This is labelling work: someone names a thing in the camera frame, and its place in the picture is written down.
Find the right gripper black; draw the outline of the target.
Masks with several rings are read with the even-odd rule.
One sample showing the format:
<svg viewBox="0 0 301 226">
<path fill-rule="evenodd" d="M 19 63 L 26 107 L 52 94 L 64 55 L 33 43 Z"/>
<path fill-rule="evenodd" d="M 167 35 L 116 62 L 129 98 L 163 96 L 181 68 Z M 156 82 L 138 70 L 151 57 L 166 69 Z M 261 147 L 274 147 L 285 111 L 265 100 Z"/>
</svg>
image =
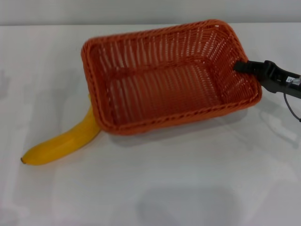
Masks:
<svg viewBox="0 0 301 226">
<path fill-rule="evenodd" d="M 271 93 L 281 92 L 301 98 L 301 76 L 280 68 L 271 61 L 237 61 L 233 70 L 239 73 L 253 74 L 261 86 Z"/>
</svg>

